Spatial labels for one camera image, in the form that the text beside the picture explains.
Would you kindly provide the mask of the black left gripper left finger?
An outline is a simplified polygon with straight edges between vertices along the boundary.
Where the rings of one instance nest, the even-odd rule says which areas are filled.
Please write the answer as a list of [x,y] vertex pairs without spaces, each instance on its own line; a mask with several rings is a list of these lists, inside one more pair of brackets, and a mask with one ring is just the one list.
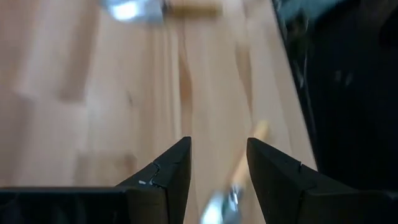
[[181,138],[145,168],[118,184],[127,217],[117,224],[183,224],[192,167],[192,139]]

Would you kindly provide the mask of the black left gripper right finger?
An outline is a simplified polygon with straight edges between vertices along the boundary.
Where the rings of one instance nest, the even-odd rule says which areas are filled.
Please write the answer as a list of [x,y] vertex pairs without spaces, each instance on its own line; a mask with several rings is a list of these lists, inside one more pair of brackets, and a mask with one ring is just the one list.
[[266,224],[383,224],[386,196],[331,179],[256,139],[249,172]]

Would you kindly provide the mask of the narrow-blade trowel wooden handle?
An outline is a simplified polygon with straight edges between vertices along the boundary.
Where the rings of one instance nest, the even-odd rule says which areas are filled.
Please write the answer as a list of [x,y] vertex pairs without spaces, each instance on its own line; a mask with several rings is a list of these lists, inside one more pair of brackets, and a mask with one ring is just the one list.
[[246,149],[233,167],[227,186],[216,190],[205,205],[199,224],[241,224],[241,203],[250,179]]

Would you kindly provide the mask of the wide-blade trowel wooden handle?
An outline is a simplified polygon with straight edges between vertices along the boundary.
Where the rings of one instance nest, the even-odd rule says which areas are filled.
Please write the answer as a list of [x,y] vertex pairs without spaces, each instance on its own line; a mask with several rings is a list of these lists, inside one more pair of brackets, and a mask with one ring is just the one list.
[[162,23],[167,19],[216,18],[223,13],[215,3],[192,0],[99,0],[109,15],[119,22]]

